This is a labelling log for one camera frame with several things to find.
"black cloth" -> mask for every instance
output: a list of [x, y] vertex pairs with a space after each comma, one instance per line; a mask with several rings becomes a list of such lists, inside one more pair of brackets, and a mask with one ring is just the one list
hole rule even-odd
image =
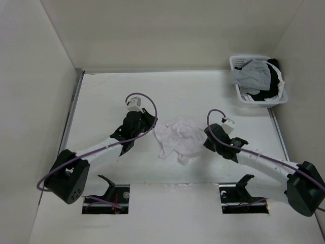
[[[273, 64], [275, 67], [277, 67], [280, 70], [280, 65], [279, 65], [278, 60], [276, 60], [275, 58], [272, 58], [272, 59], [269, 59], [268, 62], [270, 64]], [[270, 90], [260, 90], [259, 93], [256, 95], [249, 94], [254, 99], [254, 101], [265, 101], [265, 98], [272, 98], [272, 97], [278, 95], [278, 93], [279, 93], [278, 84], [279, 84], [280, 80], [278, 78], [278, 74], [272, 68], [272, 66], [270, 66], [269, 64], [267, 64], [267, 65], [268, 65], [268, 67], [270, 69], [270, 73], [271, 73]]]

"white plastic basket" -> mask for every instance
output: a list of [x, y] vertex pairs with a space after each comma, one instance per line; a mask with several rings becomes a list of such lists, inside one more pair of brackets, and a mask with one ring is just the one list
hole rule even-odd
[[[229, 58], [231, 70], [233, 70], [235, 67], [238, 67], [238, 68], [243, 67], [244, 60], [248, 59], [248, 58], [254, 58], [254, 59], [262, 60], [262, 61], [267, 61], [268, 59], [270, 59], [270, 57], [260, 56], [260, 55], [231, 56]], [[267, 102], [267, 101], [254, 101], [254, 102], [253, 101], [246, 101], [241, 96], [238, 85], [235, 85], [235, 87], [236, 87], [236, 92], [237, 92], [237, 102], [238, 102], [238, 105], [240, 107], [246, 107], [246, 108], [247, 107], [249, 107], [249, 108], [253, 108], [253, 107], [272, 108], [275, 105], [286, 103], [288, 101], [288, 99], [289, 99], [288, 94], [286, 93], [286, 90], [284, 88], [280, 101], [270, 101], [270, 102]]]

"gray cloth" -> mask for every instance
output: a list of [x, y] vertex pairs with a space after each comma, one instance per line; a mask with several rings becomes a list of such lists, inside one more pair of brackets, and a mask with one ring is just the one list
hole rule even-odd
[[260, 90], [270, 90], [270, 69], [265, 62], [252, 59], [242, 70], [232, 70], [232, 84], [237, 84], [242, 94], [256, 95]]

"pile of clothes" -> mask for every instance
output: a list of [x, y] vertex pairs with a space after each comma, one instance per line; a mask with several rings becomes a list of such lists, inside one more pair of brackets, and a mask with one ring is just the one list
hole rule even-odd
[[239, 86], [246, 101], [279, 101], [284, 81], [275, 58], [266, 61], [247, 59], [243, 67], [232, 70], [232, 83]]

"white table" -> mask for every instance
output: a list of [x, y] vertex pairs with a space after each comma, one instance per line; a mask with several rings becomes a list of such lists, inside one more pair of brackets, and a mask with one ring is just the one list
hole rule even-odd
[[[105, 140], [122, 123], [124, 98], [132, 92], [149, 95], [158, 119], [177, 116], [206, 119], [212, 108], [235, 121], [231, 137], [284, 159], [266, 108], [238, 108], [230, 73], [190, 71], [87, 74], [84, 76], [67, 143], [85, 149]], [[153, 114], [150, 103], [142, 100]], [[219, 123], [220, 115], [211, 116]], [[324, 243], [315, 216], [303, 217], [290, 206], [269, 200], [270, 214], [223, 215], [218, 188], [211, 183], [253, 180], [278, 185], [268, 176], [206, 151], [186, 166], [172, 154], [158, 158], [160, 145], [150, 133], [117, 162], [107, 162], [89, 177], [103, 174], [117, 184], [131, 184], [129, 214], [81, 215], [82, 199], [66, 205], [51, 193], [43, 195], [30, 239], [34, 243]], [[194, 185], [173, 185], [197, 183]]]

